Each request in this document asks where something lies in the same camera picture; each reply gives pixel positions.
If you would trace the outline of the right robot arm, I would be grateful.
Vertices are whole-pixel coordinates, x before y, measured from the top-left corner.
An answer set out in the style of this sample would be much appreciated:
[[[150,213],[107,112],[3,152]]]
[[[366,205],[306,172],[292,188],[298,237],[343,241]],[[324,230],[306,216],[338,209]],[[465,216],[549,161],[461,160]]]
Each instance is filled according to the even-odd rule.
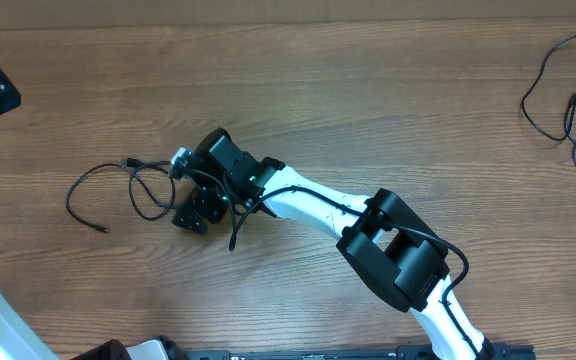
[[[438,237],[397,194],[373,196],[336,191],[300,175],[274,158],[256,160],[223,128],[194,149],[180,148],[170,161],[173,179],[195,187],[173,223],[199,234],[224,214],[234,234],[249,216],[263,212],[291,219],[336,240],[336,247],[362,282],[383,302],[410,312],[439,359],[491,359],[490,341],[474,327],[454,295],[464,279],[449,275],[446,262],[464,253]]]

